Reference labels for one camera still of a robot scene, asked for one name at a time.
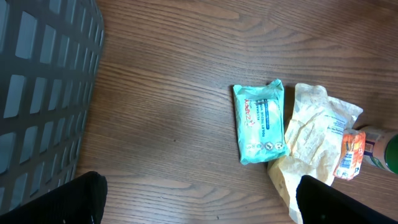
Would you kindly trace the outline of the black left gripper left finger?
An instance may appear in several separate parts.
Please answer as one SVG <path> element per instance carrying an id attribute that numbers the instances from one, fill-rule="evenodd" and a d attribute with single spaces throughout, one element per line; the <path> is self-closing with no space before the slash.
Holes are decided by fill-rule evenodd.
<path id="1" fill-rule="evenodd" d="M 1 224 L 101 223 L 107 193 L 106 177 L 90 171 L 1 215 Z"/>

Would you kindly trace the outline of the small orange white packet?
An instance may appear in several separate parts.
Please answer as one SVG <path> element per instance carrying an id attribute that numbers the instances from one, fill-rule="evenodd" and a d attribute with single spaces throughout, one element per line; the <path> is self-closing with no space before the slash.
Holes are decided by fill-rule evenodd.
<path id="1" fill-rule="evenodd" d="M 351 180 L 361 168 L 364 156 L 366 133 L 354 129 L 345 130 L 341 144 L 341 155 L 333 175 L 340 179 Z"/>

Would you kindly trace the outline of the beige plastic bag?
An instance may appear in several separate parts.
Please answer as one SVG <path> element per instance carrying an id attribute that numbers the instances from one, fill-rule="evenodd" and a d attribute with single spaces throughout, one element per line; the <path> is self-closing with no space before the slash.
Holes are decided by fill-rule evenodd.
<path id="1" fill-rule="evenodd" d="M 296 84 L 294 110 L 285 132 L 290 152 L 268 166 L 269 177 L 295 223 L 303 222 L 296 199 L 302 176 L 333 183 L 343 132 L 353 127 L 362 112 L 354 104 L 328 96 L 323 86 Z"/>

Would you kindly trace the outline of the teal wipes packet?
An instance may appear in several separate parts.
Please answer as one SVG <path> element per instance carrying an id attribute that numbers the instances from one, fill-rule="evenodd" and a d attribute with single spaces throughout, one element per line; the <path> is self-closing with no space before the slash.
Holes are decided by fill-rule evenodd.
<path id="1" fill-rule="evenodd" d="M 284 137 L 284 86 L 233 86 L 240 163 L 256 164 L 289 153 Z"/>

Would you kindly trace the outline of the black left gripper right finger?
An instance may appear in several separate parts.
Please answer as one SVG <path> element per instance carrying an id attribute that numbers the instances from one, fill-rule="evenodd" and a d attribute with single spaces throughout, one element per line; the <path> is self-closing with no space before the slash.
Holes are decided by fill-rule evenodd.
<path id="1" fill-rule="evenodd" d="M 397 224 L 310 175 L 302 176 L 296 199 L 304 223 Z"/>

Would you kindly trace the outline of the green lid jar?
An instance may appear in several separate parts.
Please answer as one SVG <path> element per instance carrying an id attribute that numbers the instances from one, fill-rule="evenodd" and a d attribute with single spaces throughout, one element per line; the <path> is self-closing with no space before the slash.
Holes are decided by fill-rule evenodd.
<path id="1" fill-rule="evenodd" d="M 397 130 L 365 126 L 364 161 L 397 174 Z"/>

